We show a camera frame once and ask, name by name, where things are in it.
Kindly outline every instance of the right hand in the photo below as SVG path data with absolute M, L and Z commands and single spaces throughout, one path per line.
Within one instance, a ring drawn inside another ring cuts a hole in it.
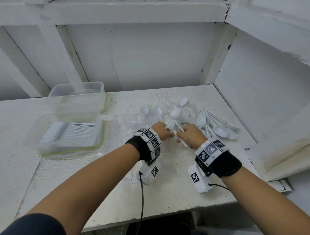
M 183 131 L 179 130 L 176 135 L 178 138 L 184 140 L 191 149 L 197 150 L 204 142 L 208 140 L 207 137 L 198 129 L 194 124 L 189 124 L 183 126 Z

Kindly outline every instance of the white table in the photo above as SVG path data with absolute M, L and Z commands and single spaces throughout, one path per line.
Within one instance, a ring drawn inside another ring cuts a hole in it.
M 244 150 L 255 142 L 213 85 L 114 92 L 110 94 L 112 101 L 105 114 L 138 113 L 141 102 L 145 100 L 149 104 L 164 104 L 163 95 L 173 101 L 186 96 L 198 108 L 207 107 L 239 125 L 241 131 L 238 138 L 223 141 L 246 168 L 258 175 Z M 52 160 L 40 158 L 35 151 L 22 146 L 31 124 L 40 115 L 51 112 L 44 100 L 36 98 L 0 102 L 0 231 L 90 163 L 98 152 Z M 194 158 L 193 150 L 171 141 L 163 162 L 165 174 L 159 175 L 151 186 L 144 187 L 144 217 L 235 201 L 229 191 L 220 187 L 214 187 L 204 194 L 195 191 L 187 173 L 187 167 L 195 163 Z M 211 176 L 211 180 L 223 184 L 215 175 Z M 140 184 L 131 184 L 127 188 L 119 184 L 86 223 L 84 231 L 139 219 L 140 214 Z

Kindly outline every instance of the left hand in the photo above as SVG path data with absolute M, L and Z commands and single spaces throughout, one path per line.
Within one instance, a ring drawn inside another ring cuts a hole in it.
M 174 136 L 173 133 L 169 132 L 169 129 L 165 129 L 166 125 L 163 122 L 155 123 L 151 128 L 157 133 L 161 141 L 172 138 Z

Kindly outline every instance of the forearm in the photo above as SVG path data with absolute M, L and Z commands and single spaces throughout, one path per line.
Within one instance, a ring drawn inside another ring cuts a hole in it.
M 246 168 L 222 181 L 264 234 L 309 233 L 310 217 Z
M 30 213 L 51 215 L 67 235 L 79 234 L 102 201 L 139 160 L 140 153 L 125 144 L 97 159 L 55 188 Z

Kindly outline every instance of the hand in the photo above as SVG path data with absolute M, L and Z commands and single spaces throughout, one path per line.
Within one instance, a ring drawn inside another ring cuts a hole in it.
M 185 125 L 183 127 L 183 131 L 179 130 L 176 135 L 177 137 L 184 140 L 191 149 L 197 150 L 204 142 L 208 140 L 207 137 L 198 129 L 194 124 Z
M 157 122 L 151 127 L 157 133 L 161 141 L 172 138 L 174 136 L 174 134 L 169 132 L 169 129 L 166 130 L 165 127 L 166 125 L 163 122 Z

